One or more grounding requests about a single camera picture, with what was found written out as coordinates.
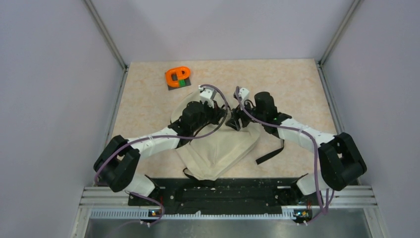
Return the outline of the beige canvas backpack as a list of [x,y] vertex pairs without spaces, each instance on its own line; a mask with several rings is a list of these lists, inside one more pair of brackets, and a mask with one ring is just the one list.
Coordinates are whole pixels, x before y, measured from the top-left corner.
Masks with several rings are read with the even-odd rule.
[[257,145],[263,127],[251,123],[236,131],[222,125],[213,134],[175,149],[185,165],[184,173],[197,180],[216,180]]

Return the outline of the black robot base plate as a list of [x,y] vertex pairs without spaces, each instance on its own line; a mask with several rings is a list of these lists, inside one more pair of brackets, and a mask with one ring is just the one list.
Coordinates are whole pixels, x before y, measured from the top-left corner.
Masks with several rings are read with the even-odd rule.
[[318,205],[317,195],[302,195],[295,178],[155,178],[159,186],[150,198],[163,205],[167,215],[281,214],[287,205]]

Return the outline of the orange toy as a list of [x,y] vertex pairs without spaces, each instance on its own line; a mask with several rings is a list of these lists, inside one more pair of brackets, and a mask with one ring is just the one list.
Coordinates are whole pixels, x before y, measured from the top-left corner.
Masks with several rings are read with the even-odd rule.
[[168,90],[175,90],[191,85],[191,71],[186,66],[180,66],[169,69],[165,73],[165,81]]

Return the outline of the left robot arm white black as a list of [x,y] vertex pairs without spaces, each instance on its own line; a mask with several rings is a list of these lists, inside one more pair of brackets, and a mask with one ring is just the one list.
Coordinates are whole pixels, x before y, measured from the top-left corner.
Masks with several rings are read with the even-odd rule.
[[197,132],[207,125],[220,128],[227,114],[224,106],[211,107],[208,103],[192,101],[177,120],[156,133],[131,139],[121,135],[113,137],[93,165],[95,181],[104,183],[113,192],[136,193],[147,205],[155,204],[159,197],[157,185],[136,172],[139,161],[199,139]]

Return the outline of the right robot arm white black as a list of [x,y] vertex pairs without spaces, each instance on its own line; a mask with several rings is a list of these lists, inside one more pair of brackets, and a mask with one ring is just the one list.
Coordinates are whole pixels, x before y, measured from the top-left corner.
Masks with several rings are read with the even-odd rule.
[[269,92],[255,94],[253,102],[249,101],[249,93],[246,88],[237,87],[234,98],[239,105],[232,111],[227,126],[239,131],[250,123],[258,123],[266,133],[314,154],[314,172],[300,177],[290,191],[294,203],[304,204],[320,190],[341,191],[366,173],[367,166],[350,134],[313,129],[279,112]]

